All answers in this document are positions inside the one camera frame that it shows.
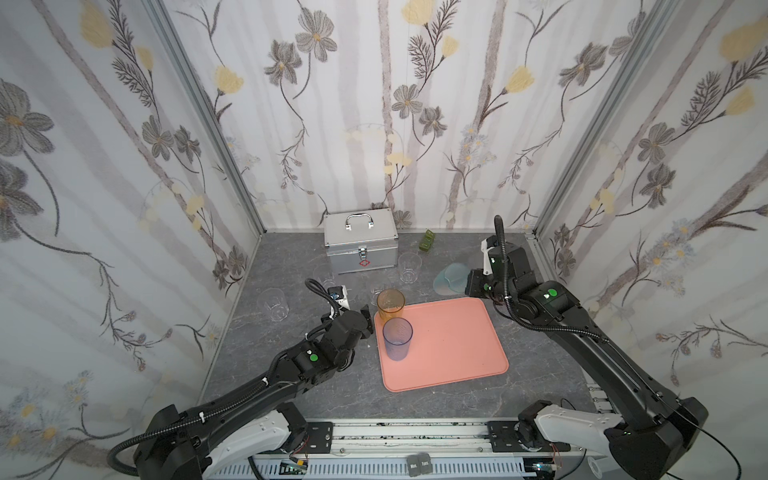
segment orange plastic cup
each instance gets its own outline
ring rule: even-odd
[[[376,305],[379,308],[382,324],[387,323],[389,319],[400,316],[400,311],[406,306],[406,297],[400,290],[390,288],[379,294]]]

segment gray marble table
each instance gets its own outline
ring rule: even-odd
[[[480,266],[478,250],[486,236],[439,233],[429,253],[421,253],[422,270],[415,283],[400,282],[396,268],[348,273],[337,278],[349,286],[352,308],[371,302],[367,285],[374,276],[385,277],[405,294],[409,304],[455,298],[461,295],[438,295],[432,281],[453,262]],[[420,239],[420,234],[402,233],[399,252],[418,252]],[[508,240],[528,247],[522,235],[510,235]],[[268,233],[255,261],[213,366],[205,401],[262,373],[277,352],[299,341],[328,309],[327,303],[303,284],[317,266],[328,263],[321,233]],[[281,322],[267,319],[257,308],[257,296],[270,287],[282,289],[288,299],[290,314]],[[382,383],[379,351],[376,337],[372,336],[358,345],[352,367],[298,398],[296,406],[308,419],[485,418],[517,416],[537,399],[557,402],[565,397],[577,409],[593,412],[594,404],[578,364],[546,335],[528,331],[500,317],[490,302],[486,302],[509,360],[506,373],[408,392],[390,392]]]

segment floral wallpaper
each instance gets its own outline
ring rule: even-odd
[[[197,402],[258,238],[141,4],[8,4],[0,72],[2,471],[103,478]]]
[[[269,228],[532,230],[653,2],[164,0]]]
[[[764,476],[768,9],[683,2],[551,226],[551,267],[653,377]],[[731,478],[702,435],[672,468]]]

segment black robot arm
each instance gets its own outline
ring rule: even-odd
[[[333,307],[333,317],[309,332],[303,341],[278,353],[266,372],[212,402],[184,412],[179,413],[173,405],[162,409],[144,434],[109,452],[108,464],[143,480],[201,479],[213,461],[209,454],[217,445],[273,409],[289,419],[291,435],[282,447],[294,450],[303,440],[306,422],[293,404],[284,402],[348,368],[358,341],[373,334],[368,306],[356,312],[340,308],[329,296],[326,299]],[[117,458],[119,452],[132,445],[138,445],[133,456],[135,468]]]
[[[562,346],[607,393],[623,418],[602,432],[610,454],[633,478],[657,480],[690,449],[697,427],[707,420],[707,409],[695,398],[679,399],[649,376],[601,331],[562,284],[536,282],[523,248],[506,243],[499,216],[495,227],[496,235],[482,247],[491,269],[473,270],[466,294],[505,305],[508,315],[502,315],[546,333]],[[539,432],[537,415],[550,404],[540,400],[519,416],[525,427],[523,443],[567,441],[542,438]]]

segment aluminum toolbox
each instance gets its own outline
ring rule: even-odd
[[[397,229],[389,208],[325,216],[326,252],[334,273],[397,264]]]

